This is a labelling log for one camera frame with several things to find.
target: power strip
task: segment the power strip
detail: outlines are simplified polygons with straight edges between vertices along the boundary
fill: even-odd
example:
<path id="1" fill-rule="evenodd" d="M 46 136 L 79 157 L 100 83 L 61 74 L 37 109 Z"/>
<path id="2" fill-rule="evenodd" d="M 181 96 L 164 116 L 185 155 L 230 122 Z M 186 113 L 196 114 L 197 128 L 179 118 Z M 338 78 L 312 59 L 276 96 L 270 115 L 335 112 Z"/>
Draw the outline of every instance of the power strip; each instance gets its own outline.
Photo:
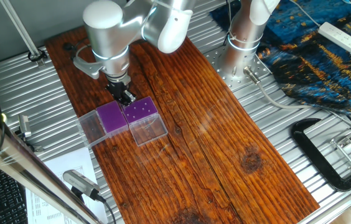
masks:
<path id="1" fill-rule="evenodd" d="M 336 28 L 328 22 L 324 22 L 319 27 L 318 33 L 351 53 L 351 36 L 344 31 Z"/>

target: transparent plastic box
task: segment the transparent plastic box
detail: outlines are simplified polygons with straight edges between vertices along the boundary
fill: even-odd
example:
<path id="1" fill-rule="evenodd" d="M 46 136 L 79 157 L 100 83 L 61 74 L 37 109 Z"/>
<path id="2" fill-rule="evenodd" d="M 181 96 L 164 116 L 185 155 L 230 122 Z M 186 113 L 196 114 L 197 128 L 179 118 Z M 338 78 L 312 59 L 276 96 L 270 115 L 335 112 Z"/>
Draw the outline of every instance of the transparent plastic box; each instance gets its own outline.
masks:
<path id="1" fill-rule="evenodd" d="M 137 146 L 143 146 L 168 134 L 151 97 L 135 101 L 123 108 L 123 114 Z"/>
<path id="2" fill-rule="evenodd" d="M 86 147 L 93 147 L 128 130 L 128 124 L 115 101 L 83 115 L 76 120 L 76 125 Z"/>

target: starry night fabric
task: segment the starry night fabric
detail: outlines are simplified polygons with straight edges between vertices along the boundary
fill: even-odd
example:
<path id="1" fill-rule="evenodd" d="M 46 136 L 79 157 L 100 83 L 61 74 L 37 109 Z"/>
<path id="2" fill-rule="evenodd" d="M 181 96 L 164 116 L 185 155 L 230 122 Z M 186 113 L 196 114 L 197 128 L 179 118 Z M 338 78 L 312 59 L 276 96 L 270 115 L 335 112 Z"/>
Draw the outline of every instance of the starry night fabric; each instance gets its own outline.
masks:
<path id="1" fill-rule="evenodd" d="M 319 24 L 329 22 L 351 35 L 351 4 L 336 0 L 298 0 Z M 237 11 L 240 3 L 232 3 Z M 226 9 L 213 18 L 228 30 Z M 258 56 L 283 92 L 302 104 L 351 113 L 351 56 L 317 33 L 318 27 L 293 3 L 282 0 L 268 21 Z"/>

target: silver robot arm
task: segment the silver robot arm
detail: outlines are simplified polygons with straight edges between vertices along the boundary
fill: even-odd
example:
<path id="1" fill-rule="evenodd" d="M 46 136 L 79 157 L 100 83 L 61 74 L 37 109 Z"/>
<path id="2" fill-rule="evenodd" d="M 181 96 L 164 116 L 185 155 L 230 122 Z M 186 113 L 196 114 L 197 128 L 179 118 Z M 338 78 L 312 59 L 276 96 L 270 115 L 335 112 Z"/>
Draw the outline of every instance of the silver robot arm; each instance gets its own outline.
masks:
<path id="1" fill-rule="evenodd" d="M 113 1 L 95 1 L 83 20 L 96 62 L 76 55 L 73 63 L 94 79 L 103 72 L 107 89 L 123 105 L 135 101 L 129 92 L 129 44 L 144 39 L 161 52 L 176 51 L 187 35 L 195 0 L 131 0 L 124 8 Z"/>
<path id="2" fill-rule="evenodd" d="M 243 80 L 255 69 L 255 54 L 267 21 L 280 0 L 241 0 L 232 20 L 228 45 L 218 58 L 219 74 Z"/>

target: wood grain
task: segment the wood grain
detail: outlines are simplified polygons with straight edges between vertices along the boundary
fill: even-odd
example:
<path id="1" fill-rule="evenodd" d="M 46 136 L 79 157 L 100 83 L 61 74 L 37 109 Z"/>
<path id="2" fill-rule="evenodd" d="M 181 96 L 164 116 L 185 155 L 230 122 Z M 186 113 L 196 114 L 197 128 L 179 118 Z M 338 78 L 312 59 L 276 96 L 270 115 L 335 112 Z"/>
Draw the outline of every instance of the wood grain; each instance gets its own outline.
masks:
<path id="1" fill-rule="evenodd" d="M 105 76 L 91 79 L 62 50 L 84 37 L 46 42 L 79 117 L 113 101 Z M 152 97 L 169 134 L 137 147 L 125 132 L 93 148 L 126 223 L 297 223 L 319 208 L 190 40 L 170 55 L 130 49 L 131 91 Z"/>

